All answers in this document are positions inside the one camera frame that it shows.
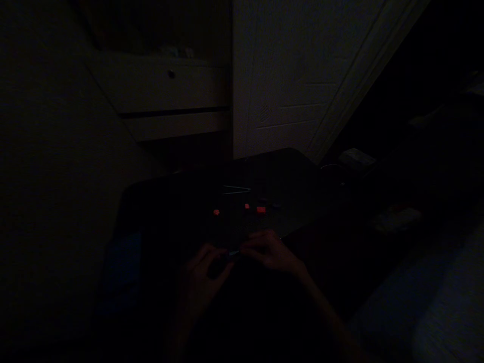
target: door frame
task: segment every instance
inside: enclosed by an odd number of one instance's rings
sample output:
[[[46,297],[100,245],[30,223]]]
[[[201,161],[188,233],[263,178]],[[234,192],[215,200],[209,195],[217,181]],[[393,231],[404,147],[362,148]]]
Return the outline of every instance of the door frame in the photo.
[[[386,1],[313,136],[306,156],[319,164],[431,0]]]

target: finger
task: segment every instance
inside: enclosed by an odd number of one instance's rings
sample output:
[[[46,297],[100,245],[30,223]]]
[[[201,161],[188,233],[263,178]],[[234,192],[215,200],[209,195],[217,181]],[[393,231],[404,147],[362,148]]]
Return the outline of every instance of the finger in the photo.
[[[221,287],[223,285],[223,283],[226,281],[226,279],[230,275],[230,272],[231,272],[233,266],[234,266],[234,262],[230,262],[229,264],[227,264],[227,266],[225,266],[225,270],[223,270],[223,272],[220,274],[220,276],[217,277],[215,282],[217,283],[217,285],[219,287]]]
[[[213,251],[210,251],[199,263],[200,269],[206,273],[208,271],[208,268],[212,264],[213,260],[215,260],[218,256],[226,252],[227,252],[226,249],[214,249]]]
[[[245,241],[240,245],[241,248],[253,248],[253,247],[267,247],[269,240],[267,238],[255,238]]]
[[[209,244],[204,244],[197,252],[197,255],[193,257],[191,260],[187,262],[187,269],[189,271],[193,270],[195,266],[197,266],[203,258],[207,255],[207,253],[215,250],[216,248]]]
[[[240,249],[240,254],[250,257],[256,261],[259,261],[260,263],[264,262],[264,255],[261,254],[260,252],[257,252],[251,249]]]
[[[258,231],[258,232],[254,232],[254,233],[251,233],[249,234],[249,239],[254,239],[254,238],[260,238],[260,237],[263,237],[267,234],[267,230],[263,230],[263,231]]]

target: white door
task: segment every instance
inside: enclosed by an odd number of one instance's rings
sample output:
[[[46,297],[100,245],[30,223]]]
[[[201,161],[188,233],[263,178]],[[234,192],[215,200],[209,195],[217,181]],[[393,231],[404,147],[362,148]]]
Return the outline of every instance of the white door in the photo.
[[[376,20],[391,12],[386,3],[234,0],[235,158],[284,147],[306,153]]]

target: dark table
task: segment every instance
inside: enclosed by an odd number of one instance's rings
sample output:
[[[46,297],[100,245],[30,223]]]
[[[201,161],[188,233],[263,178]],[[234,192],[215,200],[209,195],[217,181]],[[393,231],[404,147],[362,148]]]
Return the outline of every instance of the dark table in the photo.
[[[230,191],[222,187],[227,185],[251,191],[223,195],[222,192]],[[292,232],[335,213],[348,201],[349,190],[338,179],[323,176],[318,167],[294,149],[130,186],[123,194],[110,246],[135,233],[141,236],[141,298],[135,317],[131,317],[144,325],[129,330],[151,331],[163,324],[164,313],[172,311],[175,272],[203,243],[238,250],[249,233],[266,228],[274,229],[285,241]],[[251,207],[249,212],[245,203]],[[273,203],[280,204],[280,208],[272,207]],[[266,214],[255,213],[257,206],[265,206]],[[220,215],[214,216],[214,209],[220,210]],[[211,323],[201,323],[205,330],[199,335],[200,340],[223,339],[217,333],[231,329],[236,332],[232,330],[227,336],[240,335],[254,319],[271,322],[272,339],[290,339],[291,334],[303,329],[303,321],[311,320],[301,319],[300,315],[308,311],[304,308],[306,302],[300,300],[304,294],[294,293],[297,289],[287,276],[241,260],[207,313],[206,321]],[[294,314],[281,325],[280,317],[287,317],[288,310]],[[115,326],[119,333],[126,324]],[[253,339],[267,339],[269,330],[258,330]],[[225,346],[233,344],[231,339],[224,342]]]

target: door panel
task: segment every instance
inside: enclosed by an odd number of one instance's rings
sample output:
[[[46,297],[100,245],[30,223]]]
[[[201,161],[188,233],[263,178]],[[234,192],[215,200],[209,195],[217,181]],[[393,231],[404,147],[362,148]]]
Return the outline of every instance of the door panel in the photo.
[[[234,74],[245,67],[251,79],[245,84],[248,120],[234,119],[234,155],[283,147],[305,152],[383,0],[263,0],[253,10],[250,31],[237,19],[245,3],[234,2],[234,54],[240,53],[239,32],[246,31],[253,37],[253,57],[251,67],[233,60]],[[240,94],[237,86],[234,77],[234,95]],[[242,105],[235,98],[233,105],[238,114]]]

